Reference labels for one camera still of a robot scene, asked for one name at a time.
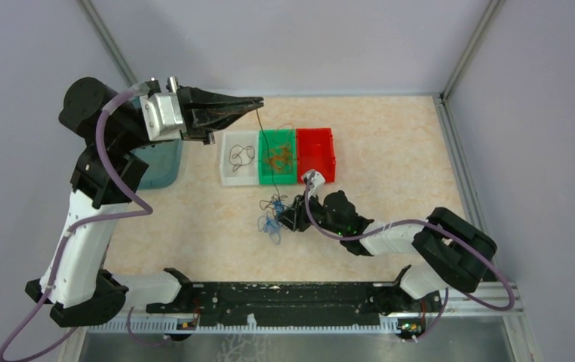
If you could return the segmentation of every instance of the beige table surface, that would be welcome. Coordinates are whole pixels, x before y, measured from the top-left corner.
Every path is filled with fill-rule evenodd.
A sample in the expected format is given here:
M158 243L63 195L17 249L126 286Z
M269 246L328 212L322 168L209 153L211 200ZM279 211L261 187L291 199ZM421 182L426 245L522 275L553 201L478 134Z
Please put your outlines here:
M430 97L269 98L260 110L267 129L331 127L336 182L359 215L384 222L424 218L445 206L463 215L454 175ZM255 114L229 130L258 130ZM220 185L217 144L184 143L177 181L141 191L154 214L118 223L105 267L143 274L174 267L193 281L389 281L419 256L354 256L313 228L281 231L275 245L258 232L259 200L271 186ZM303 186L279 186L289 202Z

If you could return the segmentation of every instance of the black bracket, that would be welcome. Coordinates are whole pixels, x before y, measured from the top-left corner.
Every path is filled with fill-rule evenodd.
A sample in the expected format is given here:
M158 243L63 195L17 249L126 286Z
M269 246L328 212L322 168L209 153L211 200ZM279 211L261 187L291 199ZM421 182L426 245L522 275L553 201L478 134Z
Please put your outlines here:
M38 302L43 296L39 281L35 279L26 284L26 294L34 302ZM117 283L107 270L99 270L97 288L91 299L69 308L64 308L61 303L57 303L50 310L50 318L62 328L107 323L123 308L127 292L128 288Z
M434 209L428 221L462 239L487 260L492 260L497 251L497 245L490 237L445 207ZM424 228L414 236L412 246L451 287L473 293L487 267L459 244L452 241L446 245L443 240L442 234Z
M374 220L366 219L356 213L356 207L349 202L345 192L339 190L325 197L323 204L318 196L309 198L309 208L314 220L323 229L340 236L360 235ZM304 232L311 223L306 214L305 198L297 195L291 206L277 215L277 220L293 232ZM356 241L340 241L350 253L361 256L372 256L365 247Z
M436 312L438 293L413 300L399 287L404 269L394 282L190 282L166 269L182 283L169 304L147 305L148 313L188 313L199 310L200 325L246 326L254 314L259 327L378 326L380 315L397 311Z

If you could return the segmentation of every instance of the wire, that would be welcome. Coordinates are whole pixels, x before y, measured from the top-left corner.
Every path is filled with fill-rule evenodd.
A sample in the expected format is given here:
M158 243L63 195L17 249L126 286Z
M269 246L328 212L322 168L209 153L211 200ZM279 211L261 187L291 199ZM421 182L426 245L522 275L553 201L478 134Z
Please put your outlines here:
M268 155L268 159L270 158L270 154L269 154L269 141L267 139L267 135L266 135L266 130L263 129L263 125L261 124L261 116L259 115L259 109L255 109L254 111L256 111L257 113L257 121L259 122L259 127L261 129L261 134L263 135L263 138L266 140L266 151L267 151L267 155ZM272 173L272 184L274 185L274 189L276 190L276 194L281 197L281 192L278 190L278 187L276 185L276 182L274 181L274 169L272 167L269 168L271 173Z
M306 189L305 189L305 192L303 193L303 197L306 200L306 202L305 202L306 213L307 213L307 216L308 216L310 223L312 225L314 225L315 229L319 230L319 232L321 232L323 235L325 235L329 238L332 238L334 240L338 240L338 241L357 241L357 240L360 240L362 238L366 238L368 236L375 235L379 232L383 232L387 229L394 228L394 227L400 226L400 225L414 224L414 225L421 225L421 226L426 227L428 229L432 229L435 232L438 232L439 234L443 235L444 237L446 237L448 239L452 239L452 241L459 244L463 249L467 250L476 259L478 259L478 261L482 262L483 265L485 265L488 269L490 269L494 273L494 275L497 276L497 279L501 282L501 284L503 284L503 287L505 288L506 292L508 293L509 301L508 301L507 305L498 306L498 305L492 305L488 302L485 302L485 301L473 296L470 293L463 293L463 295L467 296L468 298L477 302L478 304L483 305L484 307L487 307L489 309L493 309L495 311L509 311L512 308L514 308L514 303L515 303L514 293L512 292L512 287L509 285L509 281L503 275L503 273L501 273L501 271L494 264L492 264L489 260L485 259L485 257L482 256L473 247L469 246L465 241L461 240L461 238L458 238L456 235L452 234L451 232L444 230L444 229L442 229L442 228L440 228L434 224L430 224L429 222L425 222L425 221L421 221L421 220L406 219L406 220L391 222L390 224L381 226L380 228L374 229L371 232L366 232L363 235L341 237L339 235L335 235L335 234L331 234L329 232L326 232L321 226L318 225L318 223L314 219L314 216L312 215L312 211L309 208L309 202L308 202L309 193L308 193L308 191L309 191L309 187L312 186L312 180L314 178L314 175L315 174L312 173L308 177L307 182L306 182ZM432 330L432 328L434 327L434 325L436 324L438 319L441 317L441 315L443 314L443 309L445 309L446 304L447 304L447 289L445 290L445 302L443 303L443 306L441 307L441 311L438 313L438 315L436 316L436 318L434 319L434 321L432 322L432 324L430 325L430 327L428 328L426 333L429 332L430 330Z
M88 217L85 219L80 219L79 221L74 222L70 225L66 232L63 233L63 237L57 247L57 251L54 253L54 261L52 262L52 269L50 274L48 275L48 282L45 288L45 292L41 298L37 301L36 305L32 310L28 313L28 315L19 323L19 325L12 330L12 333L7 337L5 341L1 344L0 347L0 362L29 362L31 360L35 360L50 351L53 351L56 347L58 347L61 343L65 342L75 331L76 328L72 328L69 330L63 337L57 340L52 345L48 346L43 351L35 353L29 357L22 358L20 360L6 360L3 354L8 349L10 344L17 338L21 330L27 326L27 324L36 316L38 310L47 302L48 297L51 294L51 291L54 289L54 280L57 278L57 271L60 266L61 259L63 258L63 252L65 247L72 235L76 233L76 230L86 225L90 222L100 222L100 221L109 221L109 220L116 220L116 219L125 219L128 217L135 217L135 216L144 216L150 215L153 212L153 209L147 202L145 202L142 198L138 197L135 192L133 192L128 185L126 185L121 177L116 172L115 168L112 166L112 162L109 160L107 151L106 151L106 144L105 144L105 128L106 123L109 116L123 103L127 102L128 100L132 99L135 94L137 93L138 84L132 86L131 88L127 89L126 91L117 94L112 98L102 109L101 114L99 115L99 120L97 122L96 128L96 143L97 143L97 153L99 154L99 159L103 164L106 172L108 173L110 179L116 184L116 186L123 192L126 196L128 196L132 201L138 204L142 210L137 211L128 211L124 213L114 213L109 215L97 215Z
M421 299L421 325L425 327L426 325L426 301Z
M233 153L234 149L236 147L239 147L241 150ZM249 161L246 163L243 163L243 158L241 157L241 153L243 153L243 151L245 151L245 155L249 158ZM234 145L232 146L231 149L229 149L229 164L232 165L232 172L236 172L239 168L241 168L242 166L248 166L249 164L252 163L252 161L254 160L254 156L256 155L256 150L254 149L253 146L241 146L241 145ZM235 164L234 162L232 162L232 160L235 159L239 159L240 161Z
M140 345L145 345L146 347L161 347L162 345L167 345L168 343L171 342L171 339L169 339L165 335L163 336L163 340L160 342L144 342L138 339L137 336L132 331L132 323L130 322L130 318L132 318L132 311L134 311L134 307L130 308L130 311L128 312L128 319L125 321L125 326L128 328L128 334L130 335L130 337L132 337L132 339L136 343Z

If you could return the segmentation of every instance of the gray wall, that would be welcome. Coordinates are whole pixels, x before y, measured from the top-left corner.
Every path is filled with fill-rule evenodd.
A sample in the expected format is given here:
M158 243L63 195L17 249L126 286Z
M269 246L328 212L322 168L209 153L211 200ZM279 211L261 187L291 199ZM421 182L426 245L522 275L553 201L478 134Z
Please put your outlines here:
M545 360L575 360L575 2L507 2L451 106Z
M86 75L124 87L74 1L0 1L0 344L32 307L23 288L47 268L63 227L84 144L57 116L68 86ZM43 312L8 358L61 336Z
M138 78L231 94L439 92L488 0L95 0Z

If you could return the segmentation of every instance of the purple cable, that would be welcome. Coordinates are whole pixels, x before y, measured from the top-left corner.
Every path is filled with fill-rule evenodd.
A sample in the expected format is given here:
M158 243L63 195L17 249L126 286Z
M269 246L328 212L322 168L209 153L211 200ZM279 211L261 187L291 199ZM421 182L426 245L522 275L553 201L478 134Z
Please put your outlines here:
M427 227L429 229L432 229L436 232L441 233L443 236L445 236L446 238L452 239L455 243L459 244L461 247L463 247L463 249L467 250L469 253L471 253L476 259L478 259L480 262L483 263L483 265L487 266L488 269L490 269L494 275L497 276L497 279L501 282L501 284L503 284L503 287L505 288L506 292L508 293L508 304L504 305L502 307L499 307L498 305L492 305L490 303L487 303L483 300L480 300L479 298L473 296L472 294L469 293L463 293L463 295L467 296L468 298L470 298L471 300L477 302L480 305L483 305L484 307L487 307L489 309L493 309L495 311L509 311L512 308L514 308L514 303L515 303L515 297L514 297L514 293L512 292L512 287L509 285L509 281L507 280L507 278L503 275L503 273L501 273L501 271L494 266L494 264L492 264L489 260L485 259L484 256L482 256L478 251L476 251L473 247L470 247L465 241L461 240L460 238L458 238L456 235L452 234L451 232L444 230L442 228L439 228L436 225L430 224L429 222L424 222L421 220L415 220L415 219L406 219L406 220L401 220L401 221L397 221L397 222L391 222L390 224L381 226L378 229L374 229L371 232L366 232L363 235L356 235L356 236L349 236L349 237L342 237L339 235L335 235L335 234L330 234L328 232L326 232L321 226L318 225L318 223L316 222L316 220L314 220L314 216L312 216L312 211L309 209L309 186L312 184L312 180L313 180L314 174L310 175L310 177L308 177L307 179L307 186L306 186L306 190L303 194L305 200L306 200L306 213L307 216L309 218L309 221L312 225L314 225L314 227L319 230L323 235L329 237L329 238L333 238L335 240L339 240L339 241L357 241L359 239L362 238L366 238L368 236L372 236L375 235L379 232L382 232L384 230L387 230L389 228L393 228L395 226L400 226L400 225L407 225L407 224L415 224L415 225L421 225L424 227Z
M52 263L53 267L52 267L52 270L50 271L50 274L48 275L48 286L54 285L54 280L57 278L57 271L59 269L61 259L63 258L63 251L65 250L66 244L67 244L70 236L76 232L76 229L79 226L83 226L83 225L88 224L90 222L109 221L109 220L116 220L116 219L124 219L124 218L128 218L128 217L150 215L153 212L152 207L149 206L148 203L146 203L142 198L138 197L137 194L135 192L133 192L130 189L130 187L123 182L121 177L116 172L115 168L112 166L112 162L110 162L109 157L107 155L106 143L105 143L105 138L104 138L106 123L107 123L109 116L121 104L132 99L134 97L134 95L136 94L136 92L137 92L137 87L133 86L132 88L124 91L123 93L120 93L120 94L117 94L116 96L114 96L114 98L112 98L103 107L103 110L101 111L101 114L99 115L99 121L97 122L96 142L97 142L97 153L99 154L99 159L101 160L103 167L105 167L106 172L109 174L110 179L112 179L112 181L116 184L116 186L126 196L128 196L132 201L137 203L143 209L137 210L137 211L129 211L129 212L125 212L125 213L114 213L114 214L110 214L110 215L92 216L92 217L80 219L79 221L74 222L67 229L67 231L69 233L66 233L61 238L61 242L59 243L59 246L57 247L56 253L54 254L54 262ZM68 339L76 331L76 328L72 328L65 335L63 335L63 337L61 337L59 340L57 340L55 343L53 343L52 345L50 345L49 347L47 347L43 351L40 351L39 353L33 354L29 357L25 357L25 358L22 358L20 360L14 360L14 361L6 360L3 357L5 350L8 349L8 347L10 346L12 341L14 341L14 339L17 338L17 336L19 335L21 330L23 330L23 328L25 328L27 326L27 324L32 320L32 318L34 318L36 316L36 314L38 313L38 310L41 309L41 307L45 304L45 301L48 300L48 297L50 295L50 290L51 289L48 288L45 291L45 293L43 293L43 295L37 301L34 308L32 308L32 310L28 313L28 315L19 323L19 325L16 328L14 328L14 330L12 331L12 333L10 333L10 335L7 337L7 339L5 341L3 341L3 343L1 344L1 348L0 348L0 362L29 362L31 360L35 360L36 358L39 358L39 357L53 351L61 343L65 342L65 340Z

